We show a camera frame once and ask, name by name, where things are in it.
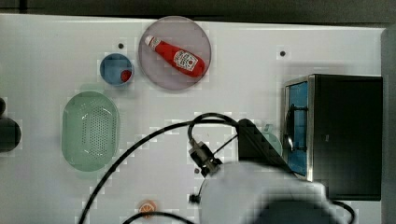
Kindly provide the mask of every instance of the green basket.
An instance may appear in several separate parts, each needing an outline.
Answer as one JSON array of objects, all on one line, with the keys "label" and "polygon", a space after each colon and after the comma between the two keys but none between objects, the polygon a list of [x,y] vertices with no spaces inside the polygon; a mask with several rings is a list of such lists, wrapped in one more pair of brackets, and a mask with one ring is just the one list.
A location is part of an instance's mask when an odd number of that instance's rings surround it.
[{"label": "green basket", "polygon": [[62,153],[80,171],[97,171],[108,164],[118,148],[119,133],[119,111],[101,93],[82,92],[64,108]]}]

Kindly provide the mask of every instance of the black cable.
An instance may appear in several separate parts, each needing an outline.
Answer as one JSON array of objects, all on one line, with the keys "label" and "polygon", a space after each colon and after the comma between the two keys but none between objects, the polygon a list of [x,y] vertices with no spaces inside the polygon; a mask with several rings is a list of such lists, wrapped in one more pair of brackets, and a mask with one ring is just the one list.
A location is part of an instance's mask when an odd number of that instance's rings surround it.
[{"label": "black cable", "polygon": [[202,115],[196,117],[196,118],[193,120],[193,122],[189,125],[189,129],[187,130],[187,135],[189,136],[189,140],[190,140],[190,141],[193,140],[193,137],[192,137],[192,128],[194,127],[195,123],[197,123],[197,122],[200,121],[200,120],[204,120],[204,119],[206,119],[206,118],[218,118],[218,119],[222,119],[222,120],[224,120],[224,122],[230,122],[230,123],[232,124],[231,126],[235,127],[236,129],[238,128],[238,125],[239,125],[238,122],[236,122],[234,119],[232,119],[232,118],[230,118],[230,117],[227,117],[227,116],[225,116],[225,115],[218,114],[218,113],[205,113],[205,114],[202,114]]},{"label": "black cable", "polygon": [[216,153],[220,152],[225,146],[227,146],[229,143],[231,143],[231,141],[233,141],[237,136],[238,136],[238,134],[234,135],[230,140],[228,140],[227,142],[225,142],[221,147],[219,147],[219,148],[213,153],[213,155],[216,155]]},{"label": "black cable", "polygon": [[350,213],[351,218],[350,218],[348,224],[352,224],[355,221],[356,214],[355,214],[355,211],[353,211],[353,208],[351,208],[346,203],[341,203],[341,202],[338,202],[338,201],[331,201],[331,203],[335,204],[335,205],[338,205],[340,207],[343,207],[345,210],[347,210]]},{"label": "black cable", "polygon": [[187,223],[187,224],[194,224],[193,222],[187,220],[184,217],[180,217],[177,215],[174,215],[172,213],[165,213],[165,212],[144,212],[144,213],[138,213],[130,218],[128,218],[126,221],[124,221],[122,224],[129,224],[135,220],[137,220],[140,217],[145,217],[145,216],[160,216],[160,217],[171,217],[173,219],[176,219],[178,221]]},{"label": "black cable", "polygon": [[164,127],[154,133],[149,134],[148,136],[142,138],[140,141],[135,143],[133,146],[131,146],[128,150],[126,150],[114,163],[111,165],[111,167],[108,169],[108,171],[105,173],[105,175],[102,177],[100,182],[96,185],[95,190],[92,192],[90,199],[87,201],[85,204],[84,210],[82,211],[81,217],[79,219],[78,224],[83,224],[84,220],[90,211],[91,205],[93,203],[93,200],[96,198],[96,195],[99,193],[99,190],[102,188],[102,186],[106,183],[108,178],[113,174],[116,170],[117,167],[131,154],[133,153],[137,148],[145,144],[148,140],[150,140],[153,137],[156,137],[159,134],[165,133],[167,131],[176,129],[176,128],[181,128],[187,125],[191,124],[205,124],[205,123],[213,123],[213,124],[224,124],[224,125],[230,125],[233,126],[230,122],[226,122],[224,120],[218,120],[218,119],[206,119],[206,120],[200,120],[200,121],[186,121],[186,122],[181,122],[177,124],[172,124],[167,127]]}]

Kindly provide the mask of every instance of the microwave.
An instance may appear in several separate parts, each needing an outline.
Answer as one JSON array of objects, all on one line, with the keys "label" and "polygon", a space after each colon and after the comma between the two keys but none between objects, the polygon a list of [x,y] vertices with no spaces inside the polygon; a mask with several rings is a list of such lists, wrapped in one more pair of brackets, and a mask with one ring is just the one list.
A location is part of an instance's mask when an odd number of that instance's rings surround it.
[{"label": "microwave", "polygon": [[382,77],[315,74],[285,83],[282,158],[332,200],[379,201]]}]

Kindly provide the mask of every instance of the orange object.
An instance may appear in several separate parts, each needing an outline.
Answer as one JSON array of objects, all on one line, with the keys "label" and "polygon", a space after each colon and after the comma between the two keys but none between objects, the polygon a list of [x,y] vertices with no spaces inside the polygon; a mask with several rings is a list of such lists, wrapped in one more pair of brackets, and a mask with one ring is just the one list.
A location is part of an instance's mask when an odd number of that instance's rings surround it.
[{"label": "orange object", "polygon": [[140,204],[139,213],[155,212],[157,205],[152,200],[145,200]]}]

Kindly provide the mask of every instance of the blue cup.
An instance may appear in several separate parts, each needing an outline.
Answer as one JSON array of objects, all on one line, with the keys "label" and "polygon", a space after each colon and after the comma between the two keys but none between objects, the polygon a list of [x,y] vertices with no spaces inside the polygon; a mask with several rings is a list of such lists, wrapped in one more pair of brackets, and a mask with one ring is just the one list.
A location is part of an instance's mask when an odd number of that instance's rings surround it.
[{"label": "blue cup", "polygon": [[127,57],[113,53],[107,55],[100,64],[100,75],[110,85],[121,86],[134,76],[134,66]]}]

